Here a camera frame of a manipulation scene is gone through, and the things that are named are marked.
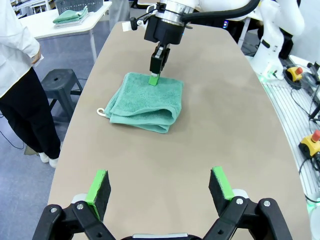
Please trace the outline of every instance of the white shoe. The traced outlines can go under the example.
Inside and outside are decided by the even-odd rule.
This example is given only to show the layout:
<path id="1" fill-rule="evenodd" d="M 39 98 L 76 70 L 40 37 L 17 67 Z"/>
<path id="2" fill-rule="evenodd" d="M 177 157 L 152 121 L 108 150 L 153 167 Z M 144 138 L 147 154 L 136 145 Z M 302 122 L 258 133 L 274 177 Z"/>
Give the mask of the white shoe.
<path id="1" fill-rule="evenodd" d="M 39 152 L 39 155 L 40 155 L 41 162 L 45 164 L 49 162 L 49 157 L 47 156 L 47 154 L 45 154 L 44 152 Z"/>
<path id="2" fill-rule="evenodd" d="M 50 166 L 55 169 L 55 168 L 57 167 L 57 165 L 58 165 L 58 160 L 59 160 L 59 158 L 56 158 L 56 159 L 51 159 L 51 158 L 49 158 L 49 164 L 50 164 Z"/>

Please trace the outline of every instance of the white table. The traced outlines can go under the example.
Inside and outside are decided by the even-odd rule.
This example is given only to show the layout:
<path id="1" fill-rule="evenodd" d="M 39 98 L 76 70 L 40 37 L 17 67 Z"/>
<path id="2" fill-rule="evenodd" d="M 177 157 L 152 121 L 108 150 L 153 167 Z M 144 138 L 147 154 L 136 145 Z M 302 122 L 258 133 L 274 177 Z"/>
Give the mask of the white table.
<path id="1" fill-rule="evenodd" d="M 53 20 L 59 16 L 58 10 L 44 11 L 35 15 L 21 18 L 20 21 L 23 26 L 27 26 L 31 34 L 36 39 L 43 39 L 58 35 L 81 33 L 89 31 L 90 45 L 94 62 L 97 60 L 96 44 L 93 34 L 93 28 L 100 20 L 100 18 L 110 8 L 112 2 L 105 1 L 103 6 L 97 12 L 91 12 L 89 16 L 80 25 L 68 27 L 55 27 Z"/>
<path id="2" fill-rule="evenodd" d="M 261 12 L 260 12 L 260 7 L 259 6 L 255 10 L 250 12 L 247 15 L 247 17 L 245 18 L 245 20 L 244 20 L 244 26 L 243 26 L 243 29 L 242 29 L 242 32 L 241 32 L 241 36 L 240 36 L 239 41 L 238 41 L 238 46 L 240 48 L 244 44 L 245 36 L 246 36 L 247 31 L 248 31 L 248 27 L 249 27 L 251 19 L 255 19 L 255 20 L 259 20 L 259 21 L 263 20 L 262 16 L 261 16 Z"/>

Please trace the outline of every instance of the gray stool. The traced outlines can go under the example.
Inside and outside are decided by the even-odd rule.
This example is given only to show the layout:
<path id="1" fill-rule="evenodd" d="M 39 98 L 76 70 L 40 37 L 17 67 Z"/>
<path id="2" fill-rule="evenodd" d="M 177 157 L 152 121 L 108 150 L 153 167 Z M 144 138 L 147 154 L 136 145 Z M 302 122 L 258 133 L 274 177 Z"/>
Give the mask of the gray stool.
<path id="1" fill-rule="evenodd" d="M 80 95 L 83 91 L 75 72 L 72 69 L 54 69 L 44 77 L 41 84 L 47 98 L 53 99 L 50 109 L 52 110 L 55 103 L 59 101 L 70 121 L 76 107 L 71 95 Z M 72 91 L 75 84 L 80 91 Z"/>

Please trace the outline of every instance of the white lab coat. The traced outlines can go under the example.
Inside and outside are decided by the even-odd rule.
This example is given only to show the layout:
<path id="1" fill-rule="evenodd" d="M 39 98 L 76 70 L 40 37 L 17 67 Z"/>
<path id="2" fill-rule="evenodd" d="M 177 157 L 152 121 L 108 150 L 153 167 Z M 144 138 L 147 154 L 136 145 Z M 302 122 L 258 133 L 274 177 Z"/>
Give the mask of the white lab coat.
<path id="1" fill-rule="evenodd" d="M 40 49 L 17 18 L 9 0 L 0 0 L 0 98 L 32 67 Z"/>
<path id="2" fill-rule="evenodd" d="M 117 22 L 129 21 L 130 6 L 128 0 L 112 0 L 112 5 L 109 9 L 109 16 L 110 31 L 114 28 Z"/>

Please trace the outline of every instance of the gray floor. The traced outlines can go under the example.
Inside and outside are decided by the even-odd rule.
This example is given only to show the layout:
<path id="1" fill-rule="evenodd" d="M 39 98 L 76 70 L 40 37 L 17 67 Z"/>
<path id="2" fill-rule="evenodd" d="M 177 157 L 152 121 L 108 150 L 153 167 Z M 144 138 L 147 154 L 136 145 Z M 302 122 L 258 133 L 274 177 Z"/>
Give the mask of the gray floor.
<path id="1" fill-rule="evenodd" d="M 132 9 L 131 16 L 141 15 Z M 93 29 L 97 54 L 110 30 L 109 21 L 100 21 Z M 87 79 L 94 65 L 88 34 L 41 39 L 44 60 L 35 69 L 39 78 L 53 69 L 73 69 L 79 79 Z M 257 35 L 248 33 L 242 50 L 250 54 L 259 43 Z M 52 110 L 55 116 L 64 116 L 60 106 Z M 57 123 L 56 130 L 63 141 L 67 123 Z M 17 147 L 22 141 L 11 130 L 5 118 L 0 118 L 0 131 Z M 24 150 L 12 147 L 0 135 L 0 239 L 29 240 L 37 226 L 43 208 L 47 205 L 54 169 L 42 163 L 36 155 L 24 155 Z"/>

